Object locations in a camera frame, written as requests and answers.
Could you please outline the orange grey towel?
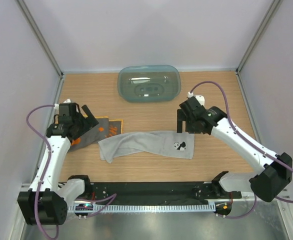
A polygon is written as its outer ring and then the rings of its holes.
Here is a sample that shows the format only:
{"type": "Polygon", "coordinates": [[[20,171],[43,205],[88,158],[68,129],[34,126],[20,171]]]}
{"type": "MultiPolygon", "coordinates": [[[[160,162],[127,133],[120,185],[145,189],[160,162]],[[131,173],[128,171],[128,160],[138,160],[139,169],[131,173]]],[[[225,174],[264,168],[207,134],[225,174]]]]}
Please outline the orange grey towel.
{"type": "Polygon", "coordinates": [[[123,133],[124,121],[122,119],[109,119],[107,116],[102,116],[98,117],[97,120],[97,126],[71,143],[70,149],[68,150],[69,153],[123,133]]]}

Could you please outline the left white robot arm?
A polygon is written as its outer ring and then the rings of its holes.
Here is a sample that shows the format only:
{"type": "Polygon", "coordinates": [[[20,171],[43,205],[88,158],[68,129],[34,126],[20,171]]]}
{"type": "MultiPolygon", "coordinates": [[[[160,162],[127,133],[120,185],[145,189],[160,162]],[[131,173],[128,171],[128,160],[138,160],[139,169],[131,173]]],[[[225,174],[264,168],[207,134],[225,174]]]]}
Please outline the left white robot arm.
{"type": "Polygon", "coordinates": [[[60,226],[78,197],[87,200],[93,194],[88,175],[72,175],[62,187],[59,179],[72,144],[99,122],[87,105],[79,106],[69,99],[53,108],[58,111],[53,122],[45,135],[38,134],[46,145],[40,166],[28,190],[21,191],[17,198],[27,225],[60,226]]]}

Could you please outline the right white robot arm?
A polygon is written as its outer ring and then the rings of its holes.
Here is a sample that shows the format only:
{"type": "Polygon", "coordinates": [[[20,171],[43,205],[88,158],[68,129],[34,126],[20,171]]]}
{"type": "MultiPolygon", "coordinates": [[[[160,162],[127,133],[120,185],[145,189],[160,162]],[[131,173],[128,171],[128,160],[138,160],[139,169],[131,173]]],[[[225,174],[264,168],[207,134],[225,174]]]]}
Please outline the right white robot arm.
{"type": "Polygon", "coordinates": [[[187,94],[187,100],[177,110],[177,132],[208,134],[237,152],[252,167],[253,172],[223,172],[211,187],[217,198],[229,192],[252,192],[265,202],[271,202],[292,180],[286,167],[293,160],[287,153],[276,152],[259,144],[230,121],[220,108],[204,107],[202,95],[187,94]]]}

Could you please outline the grey panda towel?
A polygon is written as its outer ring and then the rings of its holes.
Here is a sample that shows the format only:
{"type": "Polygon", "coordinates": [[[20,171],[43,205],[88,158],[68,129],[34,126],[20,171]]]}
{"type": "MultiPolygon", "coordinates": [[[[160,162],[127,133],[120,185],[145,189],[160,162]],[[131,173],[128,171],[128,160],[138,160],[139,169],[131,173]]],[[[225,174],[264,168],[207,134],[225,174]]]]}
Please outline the grey panda towel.
{"type": "Polygon", "coordinates": [[[187,132],[150,131],[129,132],[115,135],[98,142],[100,159],[112,163],[114,158],[151,153],[164,157],[192,159],[195,135],[187,132]]]}

